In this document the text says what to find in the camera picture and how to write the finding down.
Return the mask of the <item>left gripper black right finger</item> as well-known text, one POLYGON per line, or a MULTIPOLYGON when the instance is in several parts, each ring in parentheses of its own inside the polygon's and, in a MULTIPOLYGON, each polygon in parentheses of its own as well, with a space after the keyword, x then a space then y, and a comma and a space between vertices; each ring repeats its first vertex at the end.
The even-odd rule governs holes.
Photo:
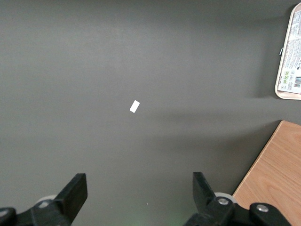
POLYGON ((217 196, 201 172, 192 178, 193 199, 198 213, 186 226, 289 226, 290 222, 274 206, 255 202, 249 209, 225 196, 217 196))

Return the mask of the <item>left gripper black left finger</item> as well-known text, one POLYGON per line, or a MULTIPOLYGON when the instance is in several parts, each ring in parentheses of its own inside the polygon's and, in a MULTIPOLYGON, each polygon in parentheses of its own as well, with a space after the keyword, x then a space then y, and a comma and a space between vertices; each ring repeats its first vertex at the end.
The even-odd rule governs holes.
POLYGON ((71 226, 87 200, 85 173, 76 174, 55 196, 41 198, 28 210, 17 213, 13 207, 0 209, 2 226, 71 226))

